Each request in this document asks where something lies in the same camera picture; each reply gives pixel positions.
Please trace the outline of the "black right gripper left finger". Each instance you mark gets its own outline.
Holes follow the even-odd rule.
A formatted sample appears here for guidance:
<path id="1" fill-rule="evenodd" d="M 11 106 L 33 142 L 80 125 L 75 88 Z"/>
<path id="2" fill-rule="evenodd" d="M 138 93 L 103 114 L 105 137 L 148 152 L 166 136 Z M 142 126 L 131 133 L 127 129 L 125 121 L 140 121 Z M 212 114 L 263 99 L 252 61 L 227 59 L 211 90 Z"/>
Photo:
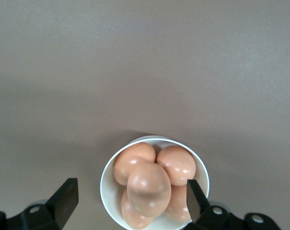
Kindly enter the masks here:
<path id="1" fill-rule="evenodd" d="M 78 180 L 68 178 L 43 204 L 28 206 L 7 218 L 0 211 L 0 230 L 61 230 L 78 205 Z"/>

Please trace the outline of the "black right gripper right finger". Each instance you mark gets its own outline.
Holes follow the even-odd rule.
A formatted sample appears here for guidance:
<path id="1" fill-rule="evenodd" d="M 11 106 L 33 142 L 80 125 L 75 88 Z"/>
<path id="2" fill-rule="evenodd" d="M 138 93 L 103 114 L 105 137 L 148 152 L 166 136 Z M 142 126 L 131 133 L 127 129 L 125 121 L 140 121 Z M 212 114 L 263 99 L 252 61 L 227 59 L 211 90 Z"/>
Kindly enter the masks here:
<path id="1" fill-rule="evenodd" d="M 187 207 L 191 223 L 185 230 L 279 230 L 277 223 L 261 213 L 247 213 L 236 217 L 220 205 L 212 205 L 197 180 L 187 182 Z"/>

